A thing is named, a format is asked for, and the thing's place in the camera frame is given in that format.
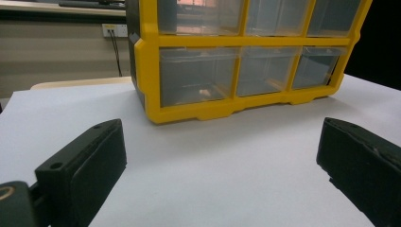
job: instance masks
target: plastic drawer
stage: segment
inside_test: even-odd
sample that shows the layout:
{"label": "plastic drawer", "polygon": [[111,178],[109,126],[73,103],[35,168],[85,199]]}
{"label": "plastic drawer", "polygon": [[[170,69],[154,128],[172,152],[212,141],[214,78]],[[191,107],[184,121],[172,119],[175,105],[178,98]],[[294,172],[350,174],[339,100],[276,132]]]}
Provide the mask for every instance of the plastic drawer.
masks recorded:
{"label": "plastic drawer", "polygon": [[308,37],[346,37],[361,0],[317,0]]}
{"label": "plastic drawer", "polygon": [[372,4],[126,2],[132,82],[148,119],[157,124],[335,94]]}
{"label": "plastic drawer", "polygon": [[304,47],[292,88],[326,85],[339,56],[346,52],[345,47]]}
{"label": "plastic drawer", "polygon": [[283,91],[288,83],[294,57],[301,47],[245,47],[241,54],[241,66],[237,96],[254,96]]}
{"label": "plastic drawer", "polygon": [[158,0],[159,33],[237,35],[244,0]]}
{"label": "plastic drawer", "polygon": [[237,48],[162,48],[162,106],[218,100],[231,93]]}
{"label": "plastic drawer", "polygon": [[251,0],[247,35],[300,36],[310,0]]}

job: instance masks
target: power cord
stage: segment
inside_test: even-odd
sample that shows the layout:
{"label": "power cord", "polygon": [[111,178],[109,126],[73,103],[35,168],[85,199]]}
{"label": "power cord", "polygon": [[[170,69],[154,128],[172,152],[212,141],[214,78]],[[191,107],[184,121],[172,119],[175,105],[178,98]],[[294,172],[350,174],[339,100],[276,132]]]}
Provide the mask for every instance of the power cord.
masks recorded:
{"label": "power cord", "polygon": [[112,43],[114,47],[114,53],[115,53],[115,58],[117,60],[117,66],[118,66],[118,73],[119,76],[122,78],[123,75],[121,74],[121,67],[120,67],[120,56],[118,53],[118,46],[117,46],[117,40],[115,39],[114,31],[113,30],[107,30],[110,34],[110,37],[112,38]]}

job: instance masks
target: wall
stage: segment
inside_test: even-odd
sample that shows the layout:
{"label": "wall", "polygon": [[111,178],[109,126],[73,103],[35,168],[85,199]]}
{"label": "wall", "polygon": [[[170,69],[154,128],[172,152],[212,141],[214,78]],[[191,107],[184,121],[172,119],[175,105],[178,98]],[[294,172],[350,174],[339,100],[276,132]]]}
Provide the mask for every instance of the wall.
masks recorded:
{"label": "wall", "polygon": [[[127,38],[117,38],[123,77]],[[118,77],[113,44],[101,24],[0,21],[0,98],[35,84]]]}

